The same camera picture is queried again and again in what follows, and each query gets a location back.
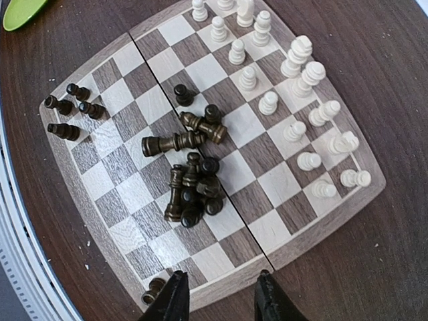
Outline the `dark corner rook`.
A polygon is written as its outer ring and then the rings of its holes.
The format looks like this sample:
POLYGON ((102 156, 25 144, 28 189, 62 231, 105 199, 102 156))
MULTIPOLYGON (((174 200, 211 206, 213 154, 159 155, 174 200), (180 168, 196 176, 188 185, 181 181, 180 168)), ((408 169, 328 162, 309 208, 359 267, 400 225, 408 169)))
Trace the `dark corner rook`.
POLYGON ((162 278, 153 278, 149 285, 148 290, 145 291, 141 297, 142 303, 146 306, 151 305, 157 298, 159 292, 165 286, 166 281, 162 278))

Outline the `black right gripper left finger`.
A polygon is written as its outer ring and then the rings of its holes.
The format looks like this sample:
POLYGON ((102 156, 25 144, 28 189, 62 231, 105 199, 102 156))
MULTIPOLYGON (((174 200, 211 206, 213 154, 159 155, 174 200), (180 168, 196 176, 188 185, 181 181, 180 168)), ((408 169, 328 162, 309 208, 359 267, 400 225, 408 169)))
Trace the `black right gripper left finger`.
POLYGON ((156 300, 148 307, 138 321, 189 320, 190 290, 188 273, 173 272, 156 300))

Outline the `dark rook chess piece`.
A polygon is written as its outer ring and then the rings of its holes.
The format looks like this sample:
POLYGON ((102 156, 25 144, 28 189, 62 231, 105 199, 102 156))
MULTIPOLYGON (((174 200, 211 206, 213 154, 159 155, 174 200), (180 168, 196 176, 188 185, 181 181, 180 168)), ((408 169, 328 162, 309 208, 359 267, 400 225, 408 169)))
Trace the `dark rook chess piece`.
POLYGON ((48 109, 56 109, 59 114, 64 116, 68 115, 74 108, 74 104, 71 101, 66 99, 58 100, 53 95, 48 95, 43 104, 48 109))

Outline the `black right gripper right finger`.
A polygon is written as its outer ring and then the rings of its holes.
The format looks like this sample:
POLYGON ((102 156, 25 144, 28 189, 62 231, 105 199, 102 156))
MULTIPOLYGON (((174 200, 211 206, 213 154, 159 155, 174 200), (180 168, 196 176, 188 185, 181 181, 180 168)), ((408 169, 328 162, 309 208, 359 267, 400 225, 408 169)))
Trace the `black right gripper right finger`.
POLYGON ((255 284, 254 313, 254 320, 261 321, 308 320, 268 270, 260 272, 255 284))

